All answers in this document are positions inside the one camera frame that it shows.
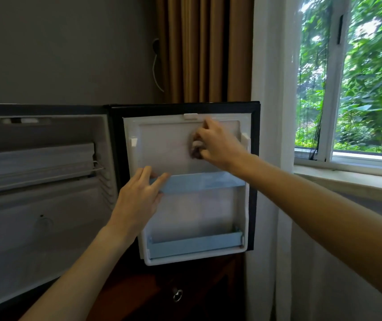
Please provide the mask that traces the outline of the grey cleaning cloth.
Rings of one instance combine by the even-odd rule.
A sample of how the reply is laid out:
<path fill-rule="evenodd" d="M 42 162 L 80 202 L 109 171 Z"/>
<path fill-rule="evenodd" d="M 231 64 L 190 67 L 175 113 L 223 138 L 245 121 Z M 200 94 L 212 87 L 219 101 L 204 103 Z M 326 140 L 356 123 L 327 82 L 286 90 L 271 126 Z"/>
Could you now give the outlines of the grey cleaning cloth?
<path fill-rule="evenodd" d="M 204 157 L 201 154 L 202 150 L 205 150 L 205 143 L 202 138 L 197 133 L 197 130 L 194 130 L 188 137 L 188 148 L 189 154 L 192 159 L 203 160 Z"/>

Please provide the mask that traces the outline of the black mini fridge body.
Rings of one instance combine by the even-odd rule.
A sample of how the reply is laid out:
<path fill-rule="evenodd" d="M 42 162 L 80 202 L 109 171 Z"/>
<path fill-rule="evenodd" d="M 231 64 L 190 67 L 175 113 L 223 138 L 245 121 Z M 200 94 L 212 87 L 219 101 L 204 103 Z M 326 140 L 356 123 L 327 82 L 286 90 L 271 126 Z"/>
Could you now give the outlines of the black mini fridge body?
<path fill-rule="evenodd" d="M 91 175 L 0 191 L 0 309 L 68 270 L 108 221 L 119 187 L 108 109 L 0 104 L 0 152 L 93 143 Z"/>

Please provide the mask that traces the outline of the person's left hand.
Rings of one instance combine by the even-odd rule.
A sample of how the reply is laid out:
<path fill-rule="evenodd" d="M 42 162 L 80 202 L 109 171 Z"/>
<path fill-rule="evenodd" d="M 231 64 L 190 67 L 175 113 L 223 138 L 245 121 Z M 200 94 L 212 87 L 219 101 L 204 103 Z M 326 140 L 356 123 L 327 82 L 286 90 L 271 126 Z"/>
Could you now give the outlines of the person's left hand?
<path fill-rule="evenodd" d="M 130 246 L 157 210 L 163 196 L 151 190 L 150 166 L 138 168 L 121 188 L 107 228 L 115 240 Z"/>

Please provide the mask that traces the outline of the black mini fridge door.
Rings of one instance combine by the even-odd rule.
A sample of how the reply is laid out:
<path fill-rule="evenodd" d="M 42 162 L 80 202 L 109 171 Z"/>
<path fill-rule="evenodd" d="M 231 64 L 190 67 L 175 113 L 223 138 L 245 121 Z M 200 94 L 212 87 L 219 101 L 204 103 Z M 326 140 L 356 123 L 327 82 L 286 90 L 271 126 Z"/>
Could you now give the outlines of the black mini fridge door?
<path fill-rule="evenodd" d="M 252 154 L 259 153 L 259 102 L 144 104 L 108 106 L 115 143 L 117 183 L 123 186 L 139 167 L 158 176 L 222 172 L 190 157 L 188 137 L 206 117 L 220 122 Z M 243 253 L 254 248 L 257 191 L 245 186 L 165 194 L 155 215 L 138 236 L 147 266 Z M 241 231 L 240 247 L 149 259 L 147 243 L 175 241 Z"/>

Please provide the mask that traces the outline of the person's left forearm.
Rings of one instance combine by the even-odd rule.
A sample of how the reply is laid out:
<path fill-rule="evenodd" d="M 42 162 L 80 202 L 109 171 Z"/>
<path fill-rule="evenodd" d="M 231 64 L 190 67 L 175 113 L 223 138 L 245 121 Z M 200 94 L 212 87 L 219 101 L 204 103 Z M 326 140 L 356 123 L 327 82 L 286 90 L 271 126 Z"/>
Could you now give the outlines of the person's left forearm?
<path fill-rule="evenodd" d="M 85 321 L 108 276 L 139 233 L 125 226 L 103 227 L 19 321 Z"/>

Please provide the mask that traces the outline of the brown wooden cabinet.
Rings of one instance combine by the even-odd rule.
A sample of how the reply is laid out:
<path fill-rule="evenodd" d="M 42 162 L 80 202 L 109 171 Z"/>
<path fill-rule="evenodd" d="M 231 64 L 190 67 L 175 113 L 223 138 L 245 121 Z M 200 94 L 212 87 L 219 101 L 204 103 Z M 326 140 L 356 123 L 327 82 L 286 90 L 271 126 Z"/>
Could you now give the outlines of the brown wooden cabinet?
<path fill-rule="evenodd" d="M 114 267 L 87 321 L 244 321 L 245 255 Z M 172 289 L 183 290 L 178 303 Z"/>

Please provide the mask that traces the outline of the white window sill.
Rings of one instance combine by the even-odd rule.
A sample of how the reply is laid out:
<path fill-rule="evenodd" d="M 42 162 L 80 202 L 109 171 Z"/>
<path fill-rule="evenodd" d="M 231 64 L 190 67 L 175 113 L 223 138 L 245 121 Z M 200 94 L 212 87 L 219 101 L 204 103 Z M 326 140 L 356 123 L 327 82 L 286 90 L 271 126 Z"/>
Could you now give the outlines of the white window sill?
<path fill-rule="evenodd" d="M 295 164 L 293 172 L 334 192 L 382 201 L 382 168 L 344 164 Z"/>

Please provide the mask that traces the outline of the white fridge cooling plate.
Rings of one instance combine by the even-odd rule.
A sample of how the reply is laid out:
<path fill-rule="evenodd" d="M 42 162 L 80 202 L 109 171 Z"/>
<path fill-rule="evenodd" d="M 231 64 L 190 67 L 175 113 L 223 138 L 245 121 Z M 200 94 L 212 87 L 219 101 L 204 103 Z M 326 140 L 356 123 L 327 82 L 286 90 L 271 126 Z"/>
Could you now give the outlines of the white fridge cooling plate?
<path fill-rule="evenodd" d="M 60 168 L 92 167 L 93 143 L 0 152 L 0 176 L 46 172 Z"/>

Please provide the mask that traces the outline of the person's right hand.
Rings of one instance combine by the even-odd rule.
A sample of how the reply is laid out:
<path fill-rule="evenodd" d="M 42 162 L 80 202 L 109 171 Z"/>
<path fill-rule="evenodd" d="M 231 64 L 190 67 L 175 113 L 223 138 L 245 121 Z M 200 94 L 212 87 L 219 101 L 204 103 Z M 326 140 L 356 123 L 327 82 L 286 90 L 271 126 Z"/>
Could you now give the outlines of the person's right hand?
<path fill-rule="evenodd" d="M 223 171 L 236 174 L 237 169 L 241 166 L 242 160 L 245 159 L 249 153 L 234 135 L 225 129 L 221 123 L 216 122 L 219 124 L 218 139 L 215 141 L 216 159 L 212 161 L 208 160 L 207 162 Z"/>

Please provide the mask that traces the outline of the large blue door shelf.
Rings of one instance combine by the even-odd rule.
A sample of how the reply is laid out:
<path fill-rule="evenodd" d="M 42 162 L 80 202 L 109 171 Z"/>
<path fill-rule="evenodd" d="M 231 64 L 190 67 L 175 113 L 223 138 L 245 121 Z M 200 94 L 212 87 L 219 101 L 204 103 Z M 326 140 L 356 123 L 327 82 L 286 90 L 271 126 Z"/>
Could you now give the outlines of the large blue door shelf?
<path fill-rule="evenodd" d="M 165 194 L 181 194 L 245 185 L 245 181 L 229 172 L 204 172 L 172 175 L 160 191 Z"/>

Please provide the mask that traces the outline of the brown curtain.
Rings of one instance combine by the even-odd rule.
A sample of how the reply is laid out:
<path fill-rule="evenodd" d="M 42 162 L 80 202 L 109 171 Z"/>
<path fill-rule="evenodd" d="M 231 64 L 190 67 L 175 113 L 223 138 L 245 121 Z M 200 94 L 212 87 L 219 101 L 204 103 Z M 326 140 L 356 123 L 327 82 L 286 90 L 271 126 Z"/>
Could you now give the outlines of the brown curtain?
<path fill-rule="evenodd" d="M 156 0 L 167 103 L 251 100 L 254 0 Z"/>

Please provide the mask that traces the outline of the narrow blue door shelf rail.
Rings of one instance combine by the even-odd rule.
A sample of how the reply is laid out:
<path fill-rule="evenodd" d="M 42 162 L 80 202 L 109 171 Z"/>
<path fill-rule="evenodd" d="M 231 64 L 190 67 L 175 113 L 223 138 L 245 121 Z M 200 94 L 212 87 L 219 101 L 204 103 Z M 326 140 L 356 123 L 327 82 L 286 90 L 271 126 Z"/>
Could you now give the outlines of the narrow blue door shelf rail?
<path fill-rule="evenodd" d="M 244 236 L 241 231 L 159 243 L 153 243 L 150 239 L 147 243 L 147 253 L 149 259 L 161 259 L 177 255 L 240 247 L 243 243 Z"/>

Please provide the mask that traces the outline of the person's right forearm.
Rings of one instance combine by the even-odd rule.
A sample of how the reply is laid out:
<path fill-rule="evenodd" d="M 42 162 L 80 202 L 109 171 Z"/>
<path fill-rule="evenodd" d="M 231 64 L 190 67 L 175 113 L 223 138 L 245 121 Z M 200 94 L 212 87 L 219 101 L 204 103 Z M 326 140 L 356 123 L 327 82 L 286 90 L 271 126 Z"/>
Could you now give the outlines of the person's right forearm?
<path fill-rule="evenodd" d="M 382 293 L 382 215 L 258 156 L 228 156 L 228 171 L 257 189 L 313 240 Z"/>

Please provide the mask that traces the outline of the white sheer curtain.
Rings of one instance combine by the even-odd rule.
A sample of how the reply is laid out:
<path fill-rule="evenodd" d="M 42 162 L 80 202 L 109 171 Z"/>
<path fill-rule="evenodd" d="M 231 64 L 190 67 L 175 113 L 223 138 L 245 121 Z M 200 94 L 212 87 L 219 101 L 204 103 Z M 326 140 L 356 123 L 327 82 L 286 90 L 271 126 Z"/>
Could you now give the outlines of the white sheer curtain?
<path fill-rule="evenodd" d="M 293 171 L 302 0 L 255 0 L 251 99 L 261 103 L 260 157 Z M 382 321 L 382 294 L 258 194 L 254 249 L 245 254 L 245 317 Z"/>

